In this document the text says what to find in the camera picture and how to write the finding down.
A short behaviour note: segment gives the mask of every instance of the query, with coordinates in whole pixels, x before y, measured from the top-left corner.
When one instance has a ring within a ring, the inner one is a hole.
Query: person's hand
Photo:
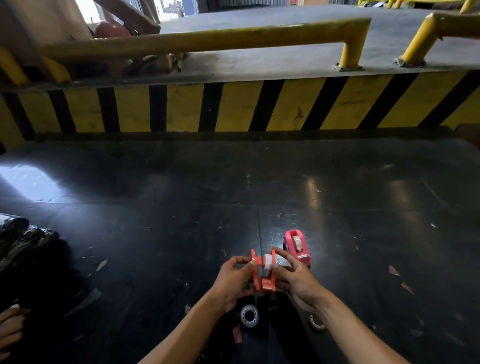
[[[235,264],[245,265],[235,269]],[[222,314],[232,310],[240,297],[253,294],[253,288],[245,288],[252,277],[256,263],[245,256],[234,256],[225,262],[211,288],[211,294],[218,300]]]
[[[10,356],[8,347],[22,338],[25,314],[30,310],[14,305],[0,314],[0,362]]]
[[[302,310],[316,314],[318,309],[316,306],[328,292],[327,289],[318,282],[308,267],[292,254],[276,246],[273,249],[275,254],[284,257],[292,265],[283,267],[276,263],[272,264],[276,274],[276,286],[290,293]]]

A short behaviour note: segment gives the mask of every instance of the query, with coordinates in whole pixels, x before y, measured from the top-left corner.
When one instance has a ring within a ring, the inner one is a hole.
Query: yellow guard rail
[[[341,70],[359,68],[371,18],[328,22],[92,39],[41,46],[43,57],[59,63],[227,49],[345,43]]]
[[[433,12],[428,15],[410,45],[396,62],[400,67],[419,67],[437,39],[444,36],[480,39],[480,15]]]

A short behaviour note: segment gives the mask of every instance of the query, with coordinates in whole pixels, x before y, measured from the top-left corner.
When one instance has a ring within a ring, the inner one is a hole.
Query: black work surface
[[[300,229],[319,281],[387,344],[413,363],[477,363],[479,165],[455,139],[28,144],[0,158],[0,212],[69,243],[84,292],[67,310],[102,295],[42,327],[32,312],[13,361],[136,363],[227,258]],[[288,363],[279,341],[304,329],[282,312],[232,360]],[[347,362],[300,317],[322,362]]]

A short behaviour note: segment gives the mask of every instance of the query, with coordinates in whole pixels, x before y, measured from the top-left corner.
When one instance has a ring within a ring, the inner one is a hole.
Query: yellow stripe
[[[46,92],[23,92],[18,97],[36,133],[60,132],[55,110]]]
[[[420,73],[378,127],[418,126],[465,74],[464,71]]]
[[[286,80],[267,131],[300,130],[324,83],[324,78]]]
[[[461,104],[448,118],[442,122],[452,129],[459,124],[480,123],[480,87]]]
[[[356,129],[392,77],[349,77],[320,129]]]
[[[7,151],[25,142],[2,97],[0,97],[0,140]]]
[[[115,99],[121,132],[150,131],[150,96],[147,85],[116,87]]]
[[[65,89],[77,133],[104,133],[102,112],[95,88]]]
[[[263,84],[263,81],[225,83],[215,131],[248,131]]]
[[[168,132],[198,131],[203,92],[203,84],[167,86]]]

